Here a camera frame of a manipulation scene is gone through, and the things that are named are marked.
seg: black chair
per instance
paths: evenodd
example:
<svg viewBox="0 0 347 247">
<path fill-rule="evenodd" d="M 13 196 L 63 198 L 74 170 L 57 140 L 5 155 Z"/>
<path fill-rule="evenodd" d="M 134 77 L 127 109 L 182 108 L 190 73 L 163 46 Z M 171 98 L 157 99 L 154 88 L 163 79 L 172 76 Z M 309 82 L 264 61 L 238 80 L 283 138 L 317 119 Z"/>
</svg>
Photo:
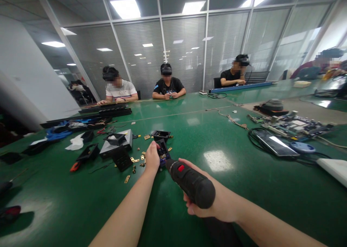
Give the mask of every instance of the black chair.
<svg viewBox="0 0 347 247">
<path fill-rule="evenodd" d="M 220 77 L 213 78 L 213 80 L 214 80 L 214 88 L 215 89 L 222 88 L 222 84 L 220 83 Z"/>
<path fill-rule="evenodd" d="M 141 91 L 140 90 L 137 91 L 137 96 L 138 96 L 138 99 L 141 100 Z"/>
</svg>

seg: black screwdriver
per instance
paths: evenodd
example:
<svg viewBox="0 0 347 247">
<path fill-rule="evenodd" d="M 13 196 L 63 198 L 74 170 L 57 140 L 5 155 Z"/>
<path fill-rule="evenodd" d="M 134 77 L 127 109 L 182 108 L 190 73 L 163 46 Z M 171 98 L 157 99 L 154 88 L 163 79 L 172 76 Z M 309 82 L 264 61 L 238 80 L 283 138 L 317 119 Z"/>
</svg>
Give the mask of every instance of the black screwdriver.
<svg viewBox="0 0 347 247">
<path fill-rule="evenodd" d="M 212 206 L 216 190 L 211 180 L 186 164 L 173 159 L 166 160 L 166 169 L 192 203 L 201 209 Z"/>
</svg>

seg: vr headset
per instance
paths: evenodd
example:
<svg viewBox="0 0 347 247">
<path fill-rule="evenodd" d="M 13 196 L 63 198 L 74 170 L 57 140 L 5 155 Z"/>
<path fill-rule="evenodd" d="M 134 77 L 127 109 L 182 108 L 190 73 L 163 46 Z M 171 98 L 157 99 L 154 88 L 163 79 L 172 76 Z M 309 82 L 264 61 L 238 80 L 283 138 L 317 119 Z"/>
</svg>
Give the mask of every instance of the vr headset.
<svg viewBox="0 0 347 247">
<path fill-rule="evenodd" d="M 102 73 L 102 78 L 105 81 L 114 81 L 116 77 L 118 77 L 118 71 L 116 70 L 117 73 L 110 72 L 110 67 L 106 66 L 104 69 L 106 69 L 106 72 Z"/>
<path fill-rule="evenodd" d="M 248 55 L 243 55 L 243 57 L 241 57 L 241 58 L 236 58 L 235 61 L 239 62 L 241 64 L 241 66 L 243 66 L 243 67 L 249 65 Z"/>
<path fill-rule="evenodd" d="M 162 72 L 162 75 L 170 76 L 172 75 L 172 68 L 165 66 L 161 72 Z"/>
</svg>

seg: white cable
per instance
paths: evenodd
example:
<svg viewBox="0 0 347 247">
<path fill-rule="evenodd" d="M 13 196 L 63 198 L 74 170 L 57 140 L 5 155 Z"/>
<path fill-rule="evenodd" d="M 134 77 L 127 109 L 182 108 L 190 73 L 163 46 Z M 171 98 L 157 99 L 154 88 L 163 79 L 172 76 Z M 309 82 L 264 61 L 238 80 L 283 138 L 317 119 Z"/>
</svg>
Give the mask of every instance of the white cable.
<svg viewBox="0 0 347 247">
<path fill-rule="evenodd" d="M 317 136 L 317 138 L 320 138 L 320 139 L 322 139 L 322 140 L 328 142 L 329 144 L 331 144 L 331 145 L 333 145 L 333 146 L 336 146 L 336 147 L 339 147 L 339 148 L 347 148 L 347 146 L 336 145 L 336 144 L 330 142 L 329 140 L 327 140 L 327 139 L 325 139 L 325 138 L 322 138 L 322 137 L 320 137 L 320 136 Z"/>
</svg>

